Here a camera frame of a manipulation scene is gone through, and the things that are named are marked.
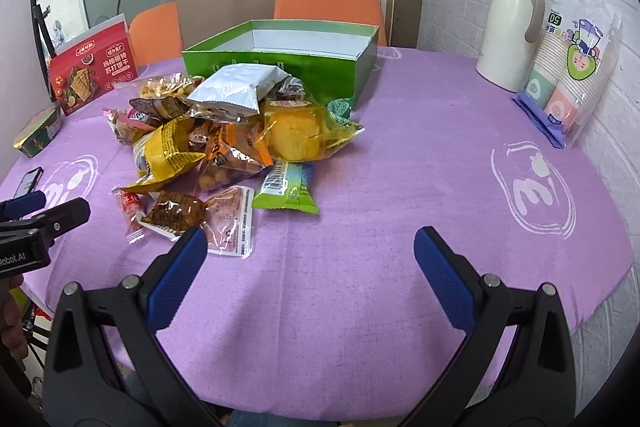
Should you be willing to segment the person's left hand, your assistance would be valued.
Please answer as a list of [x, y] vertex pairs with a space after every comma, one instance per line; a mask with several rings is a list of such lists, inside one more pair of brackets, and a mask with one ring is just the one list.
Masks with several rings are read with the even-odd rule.
[[22, 308], [9, 293], [6, 303], [1, 308], [1, 317], [6, 323], [6, 327], [1, 332], [1, 340], [16, 361], [23, 361], [28, 357], [28, 344], [23, 331], [22, 316]]

